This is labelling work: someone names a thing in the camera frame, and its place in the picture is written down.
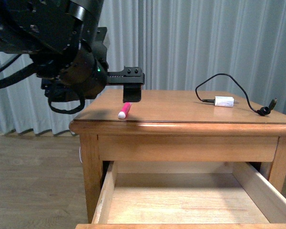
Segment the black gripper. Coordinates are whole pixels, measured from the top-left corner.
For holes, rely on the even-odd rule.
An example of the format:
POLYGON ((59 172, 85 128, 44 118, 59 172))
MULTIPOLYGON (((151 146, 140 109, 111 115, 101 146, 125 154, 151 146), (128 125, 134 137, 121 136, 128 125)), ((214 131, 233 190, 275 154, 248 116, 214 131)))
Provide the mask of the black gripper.
POLYGON ((141 100, 145 75, 140 67, 124 67, 110 72, 107 63, 109 39, 107 28, 99 27, 95 40, 79 42, 73 59, 54 57, 44 69, 37 72, 41 88, 50 102, 70 102, 95 99, 108 85, 123 86, 123 102, 141 100))

